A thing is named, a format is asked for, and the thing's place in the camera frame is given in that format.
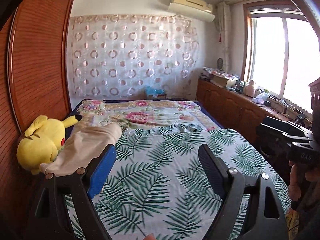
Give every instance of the window frame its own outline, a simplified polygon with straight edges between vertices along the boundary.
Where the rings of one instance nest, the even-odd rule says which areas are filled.
[[[256,24],[256,17],[251,18],[251,13],[249,8],[257,7],[257,6],[272,6],[272,5],[290,5],[297,8],[290,0],[269,0],[269,1],[258,1],[252,3],[243,4],[244,7],[244,61],[242,65],[241,71],[241,80],[248,81],[253,77],[253,69],[254,69],[254,57],[255,53],[252,53],[255,47],[255,24]],[[295,103],[291,102],[290,100],[284,98],[284,89],[286,85],[286,79],[288,74],[288,65],[289,65],[289,37],[288,37],[288,26],[287,26],[287,18],[297,19],[297,20],[304,20],[307,21],[304,17],[301,17],[299,14],[295,17],[294,14],[287,14],[285,18],[281,17],[284,26],[284,34],[285,34],[285,58],[284,58],[284,74],[281,82],[280,94],[275,94],[272,91],[270,94],[278,97],[283,98],[286,102],[290,105],[293,105],[296,109],[302,111],[306,114],[306,116],[312,120],[312,114],[309,113],[307,110],[303,109],[302,107],[296,105]]]

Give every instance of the stuffed toy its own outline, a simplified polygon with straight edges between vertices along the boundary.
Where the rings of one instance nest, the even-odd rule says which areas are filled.
[[[64,144],[65,128],[81,118],[73,115],[60,121],[48,119],[45,115],[38,116],[18,140],[17,159],[22,168],[36,175],[41,163],[53,162]]]

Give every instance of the bed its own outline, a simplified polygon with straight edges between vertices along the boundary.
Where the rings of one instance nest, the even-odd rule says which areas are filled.
[[[196,101],[83,100],[75,113],[83,118],[73,131],[108,122],[118,122],[123,130],[116,162],[101,194],[92,200],[114,240],[143,239],[151,233],[157,240],[204,237],[222,203],[197,157],[205,143],[245,175],[269,174],[284,212],[290,204],[286,184],[268,162]],[[244,195],[230,239],[240,233],[248,200]],[[66,201],[75,234],[84,239],[71,196]]]

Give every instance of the plastic bag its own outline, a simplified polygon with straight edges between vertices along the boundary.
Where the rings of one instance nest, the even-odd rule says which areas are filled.
[[[258,94],[255,98],[252,98],[252,101],[256,104],[263,105],[264,100],[262,99],[263,93]]]

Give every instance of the wardrobe door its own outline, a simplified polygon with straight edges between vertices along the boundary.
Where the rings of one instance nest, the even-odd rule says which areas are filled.
[[[64,68],[72,1],[24,0],[0,30],[0,231],[23,232],[43,179],[18,164],[20,132],[39,114],[64,119],[70,111]]]
[[[73,0],[24,0],[13,19],[9,87],[18,126],[40,114],[64,119],[71,111],[66,81],[66,37]]]

